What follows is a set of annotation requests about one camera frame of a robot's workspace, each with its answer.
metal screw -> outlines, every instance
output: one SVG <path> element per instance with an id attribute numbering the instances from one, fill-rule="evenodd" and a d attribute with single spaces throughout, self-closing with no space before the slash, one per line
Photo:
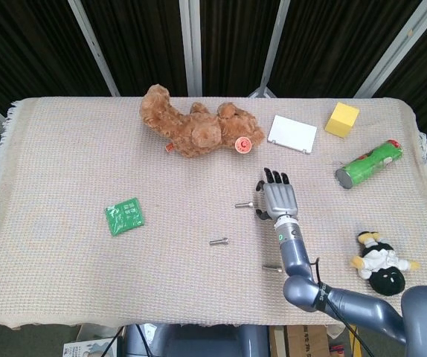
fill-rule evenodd
<path id="1" fill-rule="evenodd" d="M 277 271 L 278 273 L 283 272 L 283 268 L 280 266 L 262 266 L 263 270 L 269 270 L 269 271 Z"/>
<path id="2" fill-rule="evenodd" d="M 211 240 L 208 244 L 210 245 L 228 244 L 228 238 Z"/>
<path id="3" fill-rule="evenodd" d="M 235 208 L 253 208 L 253 202 L 237 203 Z"/>

robotic hand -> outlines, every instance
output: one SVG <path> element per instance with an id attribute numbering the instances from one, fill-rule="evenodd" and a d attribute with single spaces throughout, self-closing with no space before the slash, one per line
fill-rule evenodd
<path id="1" fill-rule="evenodd" d="M 257 191 L 265 193 L 266 211 L 257 210 L 257 215 L 274 221 L 283 265 L 289 276 L 283 287 L 285 298 L 302 310 L 319 310 L 337 320 L 381 332 L 406 344 L 408 357 L 427 356 L 427 286 L 415 286 L 404 292 L 402 319 L 382 299 L 315 283 L 296 218 L 295 192 L 288 176 L 267 168 L 265 174 L 267 182 L 258 182 Z"/>

white card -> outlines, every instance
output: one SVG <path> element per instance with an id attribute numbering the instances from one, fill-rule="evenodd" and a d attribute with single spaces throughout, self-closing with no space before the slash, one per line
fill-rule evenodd
<path id="1" fill-rule="evenodd" d="M 275 115 L 268 141 L 310 154 L 315 141 L 316 126 Z"/>

beige tablecloth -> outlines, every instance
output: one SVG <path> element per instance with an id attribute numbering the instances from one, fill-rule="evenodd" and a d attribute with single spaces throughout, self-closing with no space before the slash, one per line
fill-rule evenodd
<path id="1" fill-rule="evenodd" d="M 196 98 L 173 98 L 187 112 Z M 318 127 L 311 155 L 264 143 L 187 159 L 142 124 L 140 98 L 27 99 L 0 148 L 0 324 L 134 322 L 323 324 L 289 305 L 272 222 L 234 204 L 261 198 L 270 167 L 289 174 L 309 258 L 331 286 L 376 295 L 350 267 L 360 231 L 422 263 L 407 286 L 427 285 L 427 163 L 414 113 L 394 99 L 343 100 L 360 109 L 350 136 L 322 128 L 334 99 L 231 100 L 269 131 L 275 114 Z M 389 138 L 404 156 L 352 190 L 335 170 Z M 104 208 L 137 197 L 146 225 L 111 237 Z M 228 237 L 227 246 L 208 241 Z M 399 309 L 400 296 L 386 300 Z"/>

teddy bear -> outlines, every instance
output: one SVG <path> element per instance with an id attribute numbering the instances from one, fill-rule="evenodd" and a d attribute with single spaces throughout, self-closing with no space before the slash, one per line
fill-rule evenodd
<path id="1" fill-rule="evenodd" d="M 247 138 L 248 145 L 256 147 L 265 138 L 256 118 L 233 103 L 223 103 L 217 114 L 212 114 L 203 104 L 195 102 L 190 114 L 183 115 L 170 105 L 169 91 L 159 84 L 149 88 L 139 113 L 149 128 L 169 138 L 174 150 L 186 158 L 220 147 L 235 149 L 239 138 Z"/>
<path id="2" fill-rule="evenodd" d="M 399 259 L 395 250 L 377 232 L 361 232 L 357 240 L 365 246 L 362 257 L 355 256 L 351 265 L 376 292 L 391 296 L 405 288 L 402 271 L 417 270 L 418 262 Z"/>

